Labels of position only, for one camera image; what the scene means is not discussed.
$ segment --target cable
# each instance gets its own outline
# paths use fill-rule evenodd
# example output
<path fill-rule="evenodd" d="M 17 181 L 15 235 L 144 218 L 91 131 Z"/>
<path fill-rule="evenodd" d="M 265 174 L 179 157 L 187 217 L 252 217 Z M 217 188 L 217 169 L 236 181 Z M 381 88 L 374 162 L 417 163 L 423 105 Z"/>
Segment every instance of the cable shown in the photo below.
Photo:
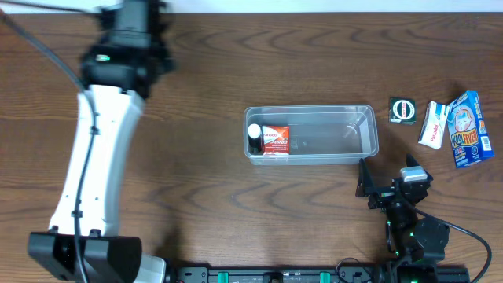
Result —
<path fill-rule="evenodd" d="M 436 218 L 435 216 L 433 215 L 429 215 L 428 213 L 426 212 L 422 212 L 421 210 L 417 209 L 416 207 L 414 207 L 407 199 L 404 198 L 404 201 L 405 201 L 405 204 L 412 210 L 414 210 L 417 214 L 419 215 L 423 215 L 424 217 L 429 217 L 429 218 L 432 218 L 432 219 L 435 219 L 437 222 L 440 222 L 444 225 L 447 225 L 451 228 L 454 228 L 455 230 L 458 230 L 462 233 L 465 233 L 467 234 L 468 236 L 470 237 L 473 237 L 475 238 L 476 240 L 478 240 L 479 242 L 481 242 L 484 247 L 486 248 L 487 250 L 487 259 L 486 259 L 486 263 L 484 264 L 482 270 L 479 272 L 479 274 L 475 277 L 475 279 L 473 279 L 473 281 L 471 283 L 476 283 L 480 280 L 480 278 L 482 278 L 482 276 L 484 276 L 484 274 L 486 273 L 487 269 L 489 269 L 489 265 L 490 265 L 490 261 L 492 260 L 493 258 L 493 252 L 491 251 L 490 249 L 490 246 L 489 244 L 486 242 L 486 240 L 482 239 L 481 236 L 477 235 L 476 233 L 473 233 L 471 231 L 468 231 L 464 228 L 461 228 L 457 225 L 454 225 L 453 223 L 450 223 L 450 222 L 447 222 L 445 220 L 442 220 L 442 219 L 438 219 Z"/>
<path fill-rule="evenodd" d="M 81 231 L 80 231 L 80 210 L 79 210 L 79 205 L 80 205 L 80 195 L 82 193 L 82 187 L 83 187 L 83 181 L 84 177 L 86 175 L 87 171 L 87 164 L 89 163 L 89 158 L 91 154 L 91 150 L 93 148 L 93 143 L 94 143 L 94 136 L 97 134 L 97 127 L 96 127 L 96 109 L 93 100 L 91 97 L 89 97 L 88 94 L 86 94 L 86 88 L 84 87 L 82 81 L 77 77 L 77 75 L 68 67 L 52 50 L 49 49 L 46 45 L 41 43 L 38 39 L 36 39 L 33 35 L 25 31 L 21 26 L 17 25 L 14 23 L 12 20 L 9 19 L 9 17 L 6 14 L 2 14 L 2 22 L 6 24 L 9 28 L 11 28 L 13 31 L 15 31 L 19 36 L 21 36 L 23 39 L 26 39 L 30 44 L 32 44 L 40 53 L 48 57 L 57 67 L 59 67 L 67 76 L 68 78 L 77 86 L 79 89 L 79 92 L 81 92 L 87 99 L 87 102 L 89 103 L 89 107 L 91 110 L 91 119 L 92 119 L 92 125 L 91 125 L 91 132 L 90 132 L 90 142 L 89 142 L 89 147 L 87 149 L 87 154 L 86 154 L 86 159 L 84 160 L 84 165 L 82 169 L 82 173 L 80 175 L 80 180 L 79 180 L 79 187 L 77 189 L 77 194 L 75 197 L 75 210 L 72 212 L 73 217 L 74 217 L 74 225 L 75 225 L 75 252 L 77 254 L 77 260 L 79 262 L 79 268 L 80 268 L 80 273 L 83 278 L 84 283 L 88 283 L 89 279 L 87 277 L 87 272 L 86 272 L 86 267 L 84 266 L 84 258 L 83 258 L 83 253 L 82 249 L 80 246 L 80 237 L 82 236 Z"/>
<path fill-rule="evenodd" d="M 370 280 L 372 280 L 372 278 L 373 278 L 372 273 L 371 273 L 368 269 L 366 269 L 366 268 L 363 266 L 363 263 L 361 263 L 361 262 L 360 262 L 359 260 L 357 260 L 356 258 L 346 258 L 346 259 L 341 260 L 341 261 L 337 264 L 337 266 L 336 266 L 336 276 L 337 276 L 337 277 L 338 277 L 338 278 L 339 278 L 339 279 L 340 279 L 343 283 L 347 283 L 347 281 L 346 281 L 346 280 L 344 280 L 344 279 L 343 279 L 343 278 L 339 275 L 339 266 L 340 266 L 343 262 L 345 262 L 345 261 L 347 261 L 347 260 L 349 260 L 349 259 L 353 259 L 355 262 L 360 263 L 360 265 L 362 266 L 363 270 L 364 270 L 364 271 L 365 271 L 365 272 L 366 272 L 366 273 L 370 276 Z"/>
<path fill-rule="evenodd" d="M 12 0 L 0 0 L 0 3 L 9 4 L 9 5 L 24 6 L 24 7 L 32 7 L 32 8 L 38 8 L 38 9 L 51 9 L 51 10 L 55 10 L 55 11 L 82 13 L 87 16 L 96 17 L 94 14 L 92 14 L 92 12 L 86 11 L 84 9 L 66 8 L 66 7 L 50 6 L 50 5 L 30 3 L 30 2 L 19 2 L 19 1 L 12 1 Z"/>

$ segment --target wooden table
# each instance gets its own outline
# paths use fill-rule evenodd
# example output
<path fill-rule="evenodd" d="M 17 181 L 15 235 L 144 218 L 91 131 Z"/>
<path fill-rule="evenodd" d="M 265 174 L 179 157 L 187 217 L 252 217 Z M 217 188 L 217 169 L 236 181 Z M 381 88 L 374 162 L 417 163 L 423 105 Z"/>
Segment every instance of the wooden table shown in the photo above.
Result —
<path fill-rule="evenodd" d="M 17 16 L 74 69 L 98 35 L 76 15 Z M 369 104 L 388 183 L 412 153 L 435 177 L 427 212 L 473 230 L 503 281 L 501 14 L 181 14 L 166 39 L 178 67 L 153 88 L 134 135 L 121 196 L 122 234 L 153 254 L 213 266 L 336 265 L 392 257 L 385 217 L 354 197 L 356 165 L 254 167 L 243 111 L 257 105 Z M 478 90 L 497 157 L 456 169 L 449 142 L 417 144 L 426 104 Z M 26 253 L 46 230 L 75 133 L 76 88 L 0 25 L 0 281 L 55 281 Z M 389 97 L 417 103 L 413 126 L 387 121 Z M 452 231 L 442 264 L 472 277 L 483 246 Z"/>

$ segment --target barcode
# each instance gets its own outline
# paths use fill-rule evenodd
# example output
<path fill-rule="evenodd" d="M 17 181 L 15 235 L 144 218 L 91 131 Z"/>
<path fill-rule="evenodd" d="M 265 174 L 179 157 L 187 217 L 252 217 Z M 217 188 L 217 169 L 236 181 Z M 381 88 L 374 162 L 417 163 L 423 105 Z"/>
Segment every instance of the barcode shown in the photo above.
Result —
<path fill-rule="evenodd" d="M 480 139 L 482 140 L 482 148 L 484 151 L 491 151 L 489 137 L 480 137 Z"/>

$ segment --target white wall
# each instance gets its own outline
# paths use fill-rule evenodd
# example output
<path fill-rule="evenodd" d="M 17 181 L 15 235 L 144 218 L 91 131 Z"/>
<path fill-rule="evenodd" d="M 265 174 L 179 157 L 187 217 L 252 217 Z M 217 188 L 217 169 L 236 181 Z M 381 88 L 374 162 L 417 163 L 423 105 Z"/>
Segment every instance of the white wall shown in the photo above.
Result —
<path fill-rule="evenodd" d="M 503 12 L 503 0 L 167 0 L 179 13 L 299 12 Z M 29 2 L 92 9 L 120 0 L 30 0 Z M 19 6 L 7 13 L 53 13 Z"/>

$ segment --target gray bin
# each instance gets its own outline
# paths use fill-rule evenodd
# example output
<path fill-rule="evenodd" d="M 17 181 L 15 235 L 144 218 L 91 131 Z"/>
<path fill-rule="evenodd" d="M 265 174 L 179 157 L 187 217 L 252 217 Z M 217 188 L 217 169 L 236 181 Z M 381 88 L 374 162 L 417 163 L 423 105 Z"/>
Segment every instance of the gray bin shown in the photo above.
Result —
<path fill-rule="evenodd" d="M 250 153 L 248 126 L 290 126 L 290 155 Z M 368 105 L 250 107 L 244 111 L 244 154 L 254 165 L 356 164 L 379 152 L 376 116 Z"/>

